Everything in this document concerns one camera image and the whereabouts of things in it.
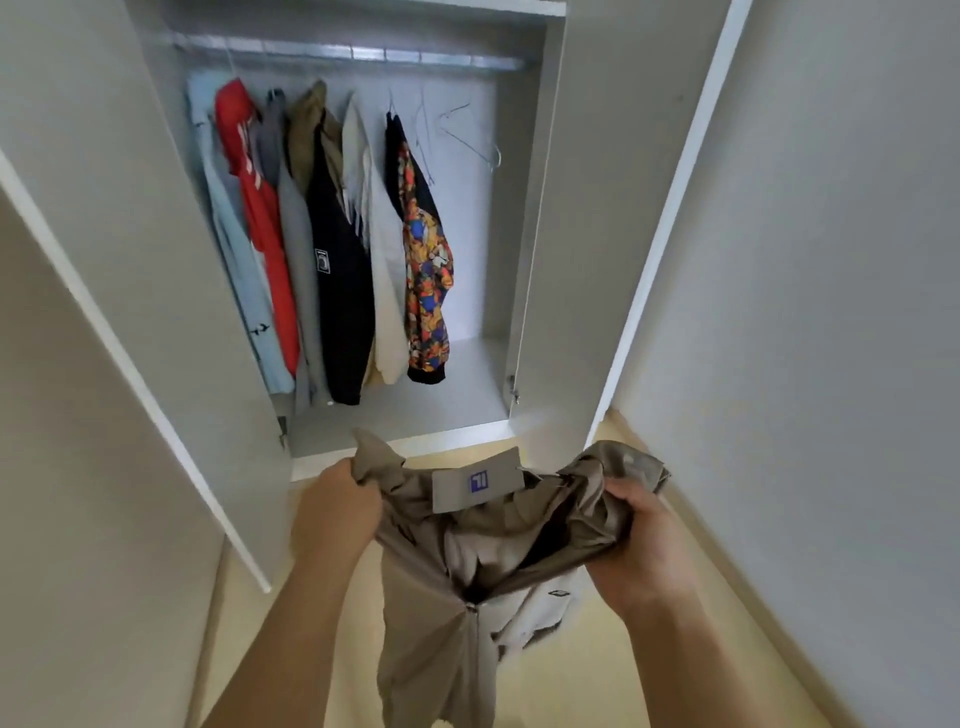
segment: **white jacket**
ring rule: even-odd
[[[373,272],[376,332],[373,364],[387,384],[407,370],[410,345],[404,327],[407,261],[403,223],[396,214],[360,116],[357,96],[350,96],[343,128],[344,194],[362,233]]]

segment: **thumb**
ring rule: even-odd
[[[655,513],[663,508],[660,499],[630,477],[604,478],[604,489],[611,496],[626,500],[637,513]]]

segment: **khaki jacket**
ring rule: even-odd
[[[314,130],[323,123],[322,145],[326,168],[337,188],[337,200],[344,207],[344,157],[340,122],[326,107],[326,84],[317,81],[290,108],[290,129],[287,132],[287,155],[290,174],[300,194],[306,196],[313,179]]]
[[[515,493],[436,515],[432,471],[408,470],[381,440],[356,434],[353,476],[384,497],[384,723],[491,728],[497,663],[556,630],[585,583],[580,567],[629,533],[631,510],[604,492],[604,475],[655,493],[669,473],[598,442],[555,475],[524,472]]]

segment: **beige floor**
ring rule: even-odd
[[[601,425],[598,436],[624,439],[609,423]],[[460,467],[513,444],[452,450],[409,463],[411,467]],[[708,609],[738,668],[769,712],[770,725],[826,728],[828,722],[692,536],[689,544]],[[383,725],[374,680],[383,644],[380,553],[376,544],[368,548],[350,583],[337,635],[326,728]],[[229,554],[202,716],[243,657],[271,602],[272,597],[262,594],[239,560]],[[584,600],[566,629],[500,666],[497,691],[497,728],[648,725],[626,631],[596,593]]]

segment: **floral jacket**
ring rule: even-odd
[[[387,191],[403,221],[407,257],[406,330],[410,341],[407,376],[422,384],[444,380],[450,357],[441,305],[453,287],[453,254],[440,213],[407,143],[398,116],[387,114]],[[396,169],[394,177],[390,170]]]

